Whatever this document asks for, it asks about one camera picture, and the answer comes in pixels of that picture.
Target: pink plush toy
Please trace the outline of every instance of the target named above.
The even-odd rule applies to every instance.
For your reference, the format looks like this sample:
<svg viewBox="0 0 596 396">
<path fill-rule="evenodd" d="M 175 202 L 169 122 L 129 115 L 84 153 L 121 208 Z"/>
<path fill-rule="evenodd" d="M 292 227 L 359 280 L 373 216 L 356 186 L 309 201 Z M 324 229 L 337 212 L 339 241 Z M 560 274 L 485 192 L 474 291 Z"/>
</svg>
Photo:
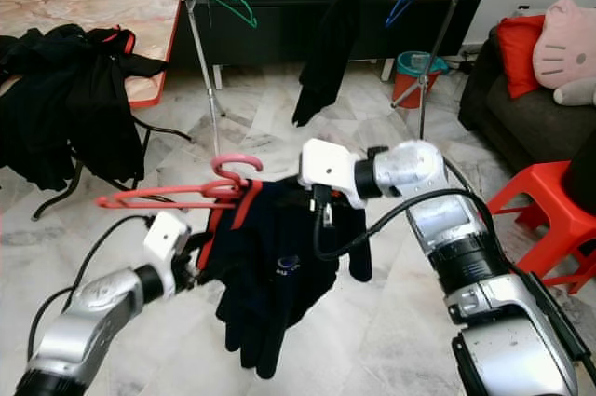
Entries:
<svg viewBox="0 0 596 396">
<path fill-rule="evenodd" d="M 596 9 L 578 7 L 573 0 L 552 5 L 534 48 L 534 71 L 537 81 L 549 89 L 596 78 Z"/>
</svg>

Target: marble floor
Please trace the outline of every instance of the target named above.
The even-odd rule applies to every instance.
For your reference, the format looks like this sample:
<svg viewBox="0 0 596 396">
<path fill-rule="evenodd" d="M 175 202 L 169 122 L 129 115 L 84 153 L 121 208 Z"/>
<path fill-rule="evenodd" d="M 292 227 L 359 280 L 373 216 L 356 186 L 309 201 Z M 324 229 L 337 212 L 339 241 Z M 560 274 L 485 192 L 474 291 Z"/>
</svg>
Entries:
<svg viewBox="0 0 596 396">
<path fill-rule="evenodd" d="M 299 95 L 297 65 L 226 68 L 219 99 L 228 112 L 220 120 L 224 152 L 259 157 L 264 171 L 236 171 L 272 180 L 297 171 L 304 141 L 319 137 L 364 155 L 368 146 L 394 145 L 413 137 L 416 111 L 394 112 L 392 86 L 379 81 L 380 66 L 348 65 L 337 103 L 304 128 L 291 125 Z M 443 76 L 427 106 L 427 138 L 465 172 L 489 198 L 511 175 L 482 139 L 456 120 L 465 77 Z M 212 179 L 212 135 L 206 93 L 195 72 L 170 72 L 159 106 L 136 115 L 152 124 L 191 133 L 195 143 L 167 134 L 152 138 L 143 186 L 200 184 Z M 89 246 L 115 220 L 133 211 L 108 211 L 93 199 L 113 193 L 85 173 L 67 201 L 36 223 L 36 206 L 51 197 L 4 168 L 0 170 L 2 274 L 0 277 L 0 394 L 12 394 L 25 365 L 26 337 L 39 304 L 69 285 Z M 369 224 L 397 203 L 377 199 L 367 209 Z M 207 213 L 177 212 L 194 230 Z M 522 254 L 533 235 L 500 218 L 498 229 L 512 255 Z M 117 230 L 93 260 L 87 279 L 142 263 L 144 228 Z M 298 325 L 288 331 L 276 376 L 263 381 L 239 366 L 224 349 L 224 327 L 214 317 L 222 286 L 211 284 L 156 302 L 116 338 L 88 394 L 93 396 L 197 395 L 458 395 L 462 385 L 451 352 L 457 327 L 449 321 L 434 272 L 404 218 L 372 239 L 374 277 L 352 280 L 342 263 L 338 280 Z M 586 342 L 596 348 L 596 286 L 577 296 L 555 290 Z M 40 326 L 58 313 L 53 307 Z M 578 368 L 582 395 L 593 394 Z"/>
</svg>

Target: black jacket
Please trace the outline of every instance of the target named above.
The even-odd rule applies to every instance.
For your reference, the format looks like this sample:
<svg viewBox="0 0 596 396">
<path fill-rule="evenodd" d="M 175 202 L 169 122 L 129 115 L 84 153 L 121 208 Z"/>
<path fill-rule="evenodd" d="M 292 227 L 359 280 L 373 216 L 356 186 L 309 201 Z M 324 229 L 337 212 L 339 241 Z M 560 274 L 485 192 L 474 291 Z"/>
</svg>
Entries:
<svg viewBox="0 0 596 396">
<path fill-rule="evenodd" d="M 103 178 L 142 178 L 124 79 L 155 75 L 166 63 L 130 55 L 134 41 L 119 27 L 85 33 L 73 24 L 0 38 L 0 81 L 24 75 L 0 97 L 0 167 L 60 190 L 73 177 L 74 149 Z"/>
<path fill-rule="evenodd" d="M 342 85 L 347 59 L 359 34 L 359 0 L 333 0 L 318 29 L 317 40 L 300 74 L 303 85 L 292 123 L 305 125 L 333 104 Z"/>
</svg>

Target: black clothing pile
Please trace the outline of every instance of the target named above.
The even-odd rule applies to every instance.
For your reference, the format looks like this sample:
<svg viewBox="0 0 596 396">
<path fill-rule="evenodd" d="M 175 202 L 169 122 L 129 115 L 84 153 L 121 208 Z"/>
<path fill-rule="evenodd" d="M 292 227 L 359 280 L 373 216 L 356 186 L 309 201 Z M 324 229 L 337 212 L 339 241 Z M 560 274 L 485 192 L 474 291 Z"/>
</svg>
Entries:
<svg viewBox="0 0 596 396">
<path fill-rule="evenodd" d="M 0 85 L 23 75 L 0 96 L 0 167 L 40 189 L 61 190 L 75 173 L 74 154 L 102 178 L 141 179 L 141 141 L 124 80 L 156 75 L 167 64 L 131 54 L 134 42 L 119 26 L 0 36 Z"/>
<path fill-rule="evenodd" d="M 303 87 L 292 123 L 303 126 L 323 107 L 335 102 L 359 28 L 359 0 L 333 0 L 300 74 Z"/>
<path fill-rule="evenodd" d="M 213 239 L 198 257 L 199 284 L 225 284 L 216 315 L 225 323 L 225 347 L 240 349 L 245 368 L 274 375 L 286 329 L 297 323 L 335 282 L 339 261 L 319 260 L 313 249 L 314 213 L 304 189 L 288 181 L 251 182 L 234 210 L 213 210 Z M 345 199 L 333 204 L 334 228 L 321 230 L 325 252 L 336 251 L 366 230 L 364 210 Z M 208 256 L 206 265 L 200 266 Z M 349 253 L 350 274 L 373 276 L 368 241 Z"/>
</svg>

